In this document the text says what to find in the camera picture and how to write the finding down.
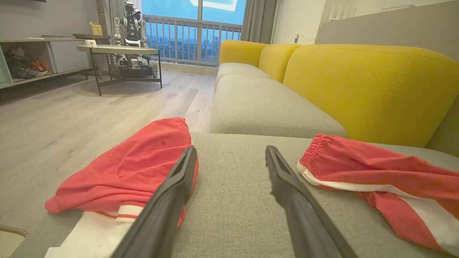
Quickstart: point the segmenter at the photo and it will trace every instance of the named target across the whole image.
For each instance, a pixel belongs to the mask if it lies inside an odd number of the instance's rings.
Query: coffee table
[[[161,59],[159,56],[158,49],[146,48],[146,47],[134,47],[134,46],[121,46],[121,45],[97,45],[95,47],[90,47],[86,45],[77,45],[78,51],[83,51],[89,53],[91,56],[91,62],[94,67],[95,82],[97,84],[97,89],[99,91],[99,96],[102,96],[101,87],[119,83],[122,81],[135,81],[135,82],[159,82],[160,87],[162,88],[162,77],[161,77]],[[158,69],[159,69],[159,78],[130,78],[130,77],[120,77],[117,76],[117,79],[113,79],[112,72],[110,71],[110,62],[108,55],[111,54],[125,54],[125,55],[153,55],[158,56]],[[110,81],[99,82],[96,73],[96,66],[94,61],[94,55],[105,55],[107,58],[108,72],[110,74]]]

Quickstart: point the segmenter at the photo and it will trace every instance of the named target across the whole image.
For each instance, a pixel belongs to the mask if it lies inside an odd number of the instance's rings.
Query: metal table leg
[[[112,71],[110,70],[110,63],[108,61],[108,55],[105,55],[105,57],[107,58],[107,65],[108,65],[108,73],[110,74],[110,80],[112,81]]]
[[[162,76],[161,76],[161,58],[159,57],[159,51],[158,51],[158,66],[159,66],[159,85],[161,86],[162,89]]]
[[[97,84],[97,89],[99,90],[99,96],[102,96],[101,88],[99,87],[99,79],[97,78],[97,70],[95,68],[94,55],[92,54],[91,48],[89,48],[89,54],[91,56],[92,67],[94,68],[95,83]]]

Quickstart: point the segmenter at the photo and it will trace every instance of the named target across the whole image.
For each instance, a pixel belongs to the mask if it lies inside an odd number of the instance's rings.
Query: yellow cushion
[[[290,56],[300,46],[298,44],[267,45],[261,52],[258,68],[282,83]]]
[[[239,40],[224,40],[220,49],[220,64],[243,63],[258,67],[261,51],[267,45]]]
[[[292,54],[284,85],[350,139],[424,147],[458,94],[459,67],[414,47],[305,45]]]

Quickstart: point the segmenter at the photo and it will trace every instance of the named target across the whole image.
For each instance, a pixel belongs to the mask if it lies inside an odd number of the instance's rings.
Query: balcony railing
[[[144,15],[148,46],[161,60],[218,66],[225,39],[239,40],[242,25]]]

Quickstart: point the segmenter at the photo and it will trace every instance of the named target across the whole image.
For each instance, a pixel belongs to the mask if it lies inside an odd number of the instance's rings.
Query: clothing
[[[127,204],[143,207],[190,146],[183,118],[154,121],[70,176],[45,207],[51,213],[67,209],[117,212]],[[193,187],[197,171],[196,161]],[[184,215],[183,209],[179,223]]]
[[[85,211],[61,246],[50,247],[45,258],[111,257],[142,209],[122,205],[117,214]]]
[[[459,255],[459,173],[414,156],[318,134],[297,165],[318,188],[347,190],[377,208],[397,236]]]

